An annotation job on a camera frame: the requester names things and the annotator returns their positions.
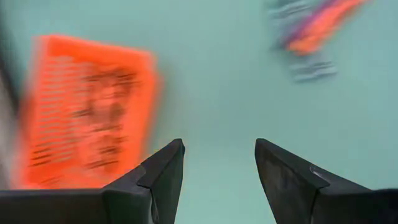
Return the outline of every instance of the black surface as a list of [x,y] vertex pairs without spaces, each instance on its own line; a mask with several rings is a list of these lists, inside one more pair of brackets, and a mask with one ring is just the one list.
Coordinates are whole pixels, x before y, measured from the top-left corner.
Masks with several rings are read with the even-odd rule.
[[0,223],[174,223],[184,152],[176,139],[102,189],[0,191]]
[[398,190],[369,190],[265,139],[256,163],[278,224],[398,223]]

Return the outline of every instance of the colorful object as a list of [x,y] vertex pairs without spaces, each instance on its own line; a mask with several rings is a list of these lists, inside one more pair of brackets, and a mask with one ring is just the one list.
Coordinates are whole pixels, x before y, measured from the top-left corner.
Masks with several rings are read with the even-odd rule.
[[287,48],[296,54],[316,52],[354,9],[365,0],[329,0],[288,38]]
[[[302,21],[311,15],[311,7],[306,0],[277,0],[270,14],[277,40],[280,41],[278,45],[282,45]],[[285,50],[283,55],[295,80],[309,80],[337,73],[336,67],[322,50],[308,55],[296,55]]]
[[102,187],[135,168],[159,86],[153,56],[47,35],[34,57],[16,188]]

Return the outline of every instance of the orange object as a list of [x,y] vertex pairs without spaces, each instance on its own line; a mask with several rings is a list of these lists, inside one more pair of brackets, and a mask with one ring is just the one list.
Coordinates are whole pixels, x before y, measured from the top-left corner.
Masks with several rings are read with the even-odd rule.
[[299,55],[314,53],[338,28],[342,20],[363,2],[365,0],[336,0],[309,23],[300,35],[289,43],[288,48]]
[[135,168],[159,85],[152,55],[46,35],[34,57],[16,188],[102,187]]

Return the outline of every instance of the teal background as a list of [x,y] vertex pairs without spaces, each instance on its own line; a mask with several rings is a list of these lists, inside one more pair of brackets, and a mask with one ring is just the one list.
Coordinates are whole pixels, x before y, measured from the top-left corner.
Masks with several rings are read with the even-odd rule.
[[264,0],[3,0],[21,88],[32,37],[153,51],[165,90],[152,149],[187,147],[176,223],[275,223],[254,161],[266,138],[372,189],[398,187],[398,1],[370,0],[327,43],[339,74],[295,83]]

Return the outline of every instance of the teal wall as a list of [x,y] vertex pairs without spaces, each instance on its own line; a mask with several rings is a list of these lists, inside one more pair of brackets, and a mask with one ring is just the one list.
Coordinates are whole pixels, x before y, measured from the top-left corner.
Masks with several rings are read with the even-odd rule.
[[397,7],[369,1],[326,47],[339,74],[306,83],[269,50],[265,0],[3,0],[1,16],[19,85],[36,35],[153,51],[165,91],[152,148],[187,147],[176,223],[274,223],[256,138],[369,188],[398,187]]

